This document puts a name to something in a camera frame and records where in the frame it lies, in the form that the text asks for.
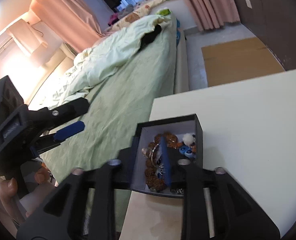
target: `black box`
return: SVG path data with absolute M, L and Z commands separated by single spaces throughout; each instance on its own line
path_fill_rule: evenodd
M 135 161 L 132 171 L 130 190 L 164 197 L 183 197 L 182 194 L 171 193 L 170 188 L 167 188 L 162 192 L 153 192 L 146 185 L 144 171 L 146 169 L 147 159 L 142 154 L 141 149 L 147 148 L 147 145 L 154 141 L 154 137 L 157 134 L 164 133 L 166 131 L 175 134 L 178 137 L 179 142 L 182 141 L 184 134 L 194 134 L 196 138 L 195 144 L 197 147 L 195 162 L 199 167 L 203 167 L 203 135 L 202 128 L 196 114 L 139 123 L 137 125 L 131 148 L 131 156 L 135 158 Z

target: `cardboard on floor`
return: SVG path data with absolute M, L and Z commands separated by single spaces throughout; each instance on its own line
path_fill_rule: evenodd
M 231 41 L 201 49 L 209 87 L 284 71 L 258 38 Z

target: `light switch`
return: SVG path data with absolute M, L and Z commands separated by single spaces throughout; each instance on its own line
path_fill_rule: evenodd
M 252 9 L 252 5 L 251 5 L 250 0 L 246 0 L 246 4 L 247 4 L 247 6 L 248 6 L 250 9 Z

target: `floor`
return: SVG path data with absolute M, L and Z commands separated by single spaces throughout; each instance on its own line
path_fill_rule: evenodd
M 253 37 L 255 35 L 242 24 L 228 25 L 215 31 L 186 35 L 190 90 L 208 87 L 202 47 Z

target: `tabletop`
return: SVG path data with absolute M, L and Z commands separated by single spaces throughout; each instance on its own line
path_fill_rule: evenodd
M 150 120 L 196 113 L 204 168 L 225 167 L 283 236 L 296 221 L 296 70 L 157 98 Z M 120 239 L 180 239 L 182 200 L 132 192 Z

